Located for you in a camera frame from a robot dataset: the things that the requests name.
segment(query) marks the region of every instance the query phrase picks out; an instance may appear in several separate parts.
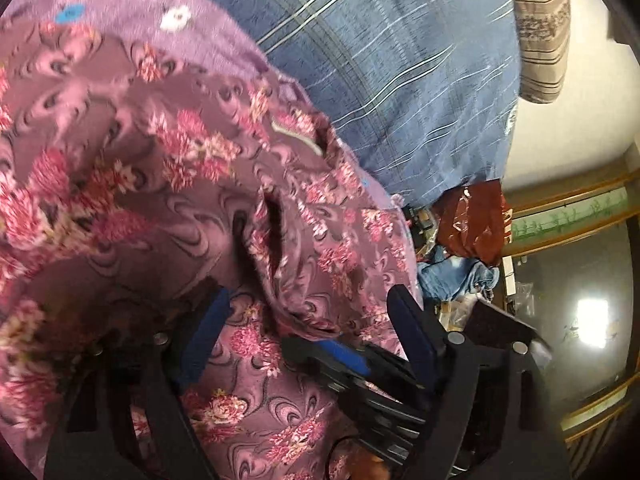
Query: white flower pattern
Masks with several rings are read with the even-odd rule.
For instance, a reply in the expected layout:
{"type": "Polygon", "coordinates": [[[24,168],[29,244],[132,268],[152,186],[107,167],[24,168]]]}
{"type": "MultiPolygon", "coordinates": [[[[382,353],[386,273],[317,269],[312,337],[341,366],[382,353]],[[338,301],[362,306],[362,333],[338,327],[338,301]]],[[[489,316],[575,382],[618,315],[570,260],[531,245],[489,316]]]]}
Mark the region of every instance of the white flower pattern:
{"type": "Polygon", "coordinates": [[[164,16],[162,16],[162,22],[160,22],[160,30],[165,32],[180,32],[187,26],[191,19],[191,11],[186,5],[180,7],[172,7],[164,16]]]}

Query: white wall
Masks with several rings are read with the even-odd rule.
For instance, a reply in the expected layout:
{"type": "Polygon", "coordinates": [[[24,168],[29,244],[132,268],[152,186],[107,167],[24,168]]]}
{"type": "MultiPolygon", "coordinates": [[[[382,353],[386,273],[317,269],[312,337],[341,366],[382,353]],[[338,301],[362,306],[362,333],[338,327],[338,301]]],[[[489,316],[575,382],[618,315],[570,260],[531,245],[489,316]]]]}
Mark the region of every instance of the white wall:
{"type": "Polygon", "coordinates": [[[640,133],[640,66],[631,48],[607,39],[602,0],[571,0],[571,7],[564,88],[552,104],[520,100],[505,189],[606,164],[640,133]]]}

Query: pillow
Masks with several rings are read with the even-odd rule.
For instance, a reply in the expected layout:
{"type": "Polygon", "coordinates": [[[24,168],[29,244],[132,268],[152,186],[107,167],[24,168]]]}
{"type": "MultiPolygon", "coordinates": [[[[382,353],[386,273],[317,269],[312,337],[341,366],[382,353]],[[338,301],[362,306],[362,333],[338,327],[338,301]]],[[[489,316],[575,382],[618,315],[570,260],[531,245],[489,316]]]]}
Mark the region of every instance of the pillow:
{"type": "Polygon", "coordinates": [[[564,82],[569,50],[569,0],[514,0],[520,38],[520,96],[552,103],[564,82]]]}

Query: purple fabric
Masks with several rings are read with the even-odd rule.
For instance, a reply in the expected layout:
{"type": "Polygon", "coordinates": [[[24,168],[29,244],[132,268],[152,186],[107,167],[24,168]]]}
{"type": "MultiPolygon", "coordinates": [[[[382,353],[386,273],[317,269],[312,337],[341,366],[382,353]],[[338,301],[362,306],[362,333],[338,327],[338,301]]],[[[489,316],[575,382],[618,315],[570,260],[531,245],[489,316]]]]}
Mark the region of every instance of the purple fabric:
{"type": "MultiPolygon", "coordinates": [[[[327,118],[278,75],[209,73],[83,24],[0,22],[0,431],[37,476],[79,354],[170,330],[205,276],[234,291],[183,397],[222,478],[323,475],[345,423],[279,337],[400,352],[416,291],[398,210],[375,205],[327,118]]],[[[136,433],[153,464],[143,406],[136,433]]],[[[336,453],[332,478],[346,474],[336,453]]]]}
{"type": "MultiPolygon", "coordinates": [[[[273,70],[265,55],[238,24],[209,0],[12,0],[4,16],[19,13],[41,22],[55,22],[65,8],[84,6],[74,22],[85,23],[126,40],[142,40],[221,74],[253,79],[273,70]],[[186,6],[191,18],[179,32],[161,30],[163,17],[186,6]]],[[[275,71],[283,97],[306,100],[292,78],[275,71]]]]}

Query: blue jeans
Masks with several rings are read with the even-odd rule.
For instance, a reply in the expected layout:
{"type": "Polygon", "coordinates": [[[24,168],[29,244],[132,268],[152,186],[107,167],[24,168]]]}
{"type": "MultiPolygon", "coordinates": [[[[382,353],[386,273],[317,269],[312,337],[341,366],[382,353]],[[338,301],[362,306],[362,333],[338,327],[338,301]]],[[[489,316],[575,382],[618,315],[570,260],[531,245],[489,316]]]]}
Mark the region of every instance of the blue jeans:
{"type": "Polygon", "coordinates": [[[418,264],[418,282],[425,300],[449,301],[463,294],[491,290],[499,278],[497,267],[487,267],[480,260],[459,256],[445,258],[442,246],[436,247],[430,264],[418,264]]]}
{"type": "Polygon", "coordinates": [[[500,178],[520,83],[511,0],[214,0],[408,203],[500,178]]]}

